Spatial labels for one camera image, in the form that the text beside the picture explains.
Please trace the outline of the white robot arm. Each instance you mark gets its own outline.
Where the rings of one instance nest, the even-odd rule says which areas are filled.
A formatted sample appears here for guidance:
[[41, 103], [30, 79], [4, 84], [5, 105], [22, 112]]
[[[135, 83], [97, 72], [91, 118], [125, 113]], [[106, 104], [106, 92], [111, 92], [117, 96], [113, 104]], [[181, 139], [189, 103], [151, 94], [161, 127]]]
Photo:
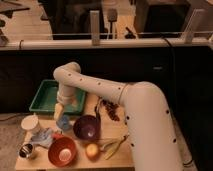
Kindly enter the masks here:
[[57, 101], [71, 103], [80, 88], [124, 107], [135, 171], [183, 171], [171, 113], [162, 90], [153, 83], [121, 83], [81, 74], [70, 62], [53, 72]]

